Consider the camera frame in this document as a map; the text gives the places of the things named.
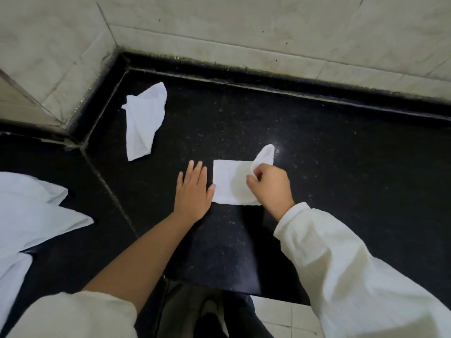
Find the person's right arm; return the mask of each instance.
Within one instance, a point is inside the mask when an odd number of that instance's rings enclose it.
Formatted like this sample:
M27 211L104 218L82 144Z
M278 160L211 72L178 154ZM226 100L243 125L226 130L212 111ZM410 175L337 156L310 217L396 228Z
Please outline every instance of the person's right arm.
M248 176L279 222L274 236L293 262L326 337L451 337L451 312L385 262L327 212L295 205L286 172L267 164Z

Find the rolled-up sleeve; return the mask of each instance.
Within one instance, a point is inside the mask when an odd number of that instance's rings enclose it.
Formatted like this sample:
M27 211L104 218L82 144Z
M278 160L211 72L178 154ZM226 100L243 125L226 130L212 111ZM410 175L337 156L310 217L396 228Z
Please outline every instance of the rolled-up sleeve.
M327 212L300 203L274 236L293 262L326 337L451 337L451 312Z
M108 294L59 293L33 303L7 337L133 338L136 316L131 302Z

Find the bare forearm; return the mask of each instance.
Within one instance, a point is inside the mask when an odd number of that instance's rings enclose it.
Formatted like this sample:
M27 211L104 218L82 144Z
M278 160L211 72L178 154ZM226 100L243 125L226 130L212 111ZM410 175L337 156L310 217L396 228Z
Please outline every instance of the bare forearm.
M191 226L172 213L116 257L83 290L130 301L139 313Z

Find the hand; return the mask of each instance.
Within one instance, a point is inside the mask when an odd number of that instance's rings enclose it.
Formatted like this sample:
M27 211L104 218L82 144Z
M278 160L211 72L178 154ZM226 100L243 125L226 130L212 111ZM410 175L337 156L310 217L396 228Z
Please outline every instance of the hand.
M193 167L194 161L191 160L184 180L183 172L179 173L174 204L174 215L191 226L210 209L216 187L212 184L206 189L206 167L202 167L202 161L199 161L194 169Z
M246 184L257 200L279 222L295 202L291 196L290 180L286 172L276 166L260 164L252 175L246 178Z

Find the dark jeans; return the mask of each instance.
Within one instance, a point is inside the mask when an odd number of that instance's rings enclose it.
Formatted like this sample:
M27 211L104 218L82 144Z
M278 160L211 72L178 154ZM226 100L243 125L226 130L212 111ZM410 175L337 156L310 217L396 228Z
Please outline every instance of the dark jeans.
M255 314L249 295L224 292L224 321L229 338L273 338ZM216 314L208 313L200 318L194 328L193 338L227 338Z

